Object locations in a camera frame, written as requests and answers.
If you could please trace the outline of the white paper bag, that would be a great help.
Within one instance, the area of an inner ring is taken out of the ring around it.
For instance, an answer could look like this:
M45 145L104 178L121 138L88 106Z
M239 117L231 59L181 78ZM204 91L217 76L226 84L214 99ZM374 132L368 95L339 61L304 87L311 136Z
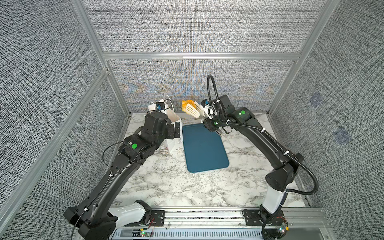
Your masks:
M171 100L171 98L166 95L164 99L161 99L158 102L162 102L166 99ZM156 103L151 102L151 104L148 105L148 113L161 112L167 115L167 138L165 139L165 146L168 152L172 153L175 149L180 147L181 143L183 142L182 119L176 114L174 106L166 111L155 111L155 104ZM181 125L181 137L179 139L174 138L174 122L180 122Z

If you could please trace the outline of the round golden bun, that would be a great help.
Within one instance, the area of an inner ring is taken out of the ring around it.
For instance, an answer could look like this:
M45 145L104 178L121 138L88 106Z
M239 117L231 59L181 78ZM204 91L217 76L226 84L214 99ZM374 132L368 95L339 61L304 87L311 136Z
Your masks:
M182 101L182 110L183 110L184 112L187 112L188 107L190 107L190 108L196 110L195 102L192 101L192 100L185 100L185 101Z

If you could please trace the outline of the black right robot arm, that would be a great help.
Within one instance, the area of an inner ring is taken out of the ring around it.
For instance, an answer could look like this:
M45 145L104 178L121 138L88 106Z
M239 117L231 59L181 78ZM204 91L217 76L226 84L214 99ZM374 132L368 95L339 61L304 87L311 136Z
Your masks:
M235 109L228 96L223 95L219 99L214 99L213 103L203 100L202 106L208 115L203 120L205 128L218 133L219 128L222 128L229 134L231 131L225 130L229 127L241 133L261 151L273 167L273 170L266 175L268 190L258 213L260 222L265 222L280 210L287 198L286 189L292 185L299 168L299 164L291 160L295 155L281 146L247 108Z

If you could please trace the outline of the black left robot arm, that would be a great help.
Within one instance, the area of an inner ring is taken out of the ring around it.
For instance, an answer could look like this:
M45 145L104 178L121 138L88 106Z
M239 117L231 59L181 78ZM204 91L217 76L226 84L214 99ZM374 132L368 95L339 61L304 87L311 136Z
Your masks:
M143 126L119 142L109 171L82 203L64 212L66 220L84 240L107 240L117 228L128 224L146 226L151 222L152 208L142 200L116 209L112 203L164 140L181 137L181 129L179 122L172 123L167 114L154 111L146 114Z

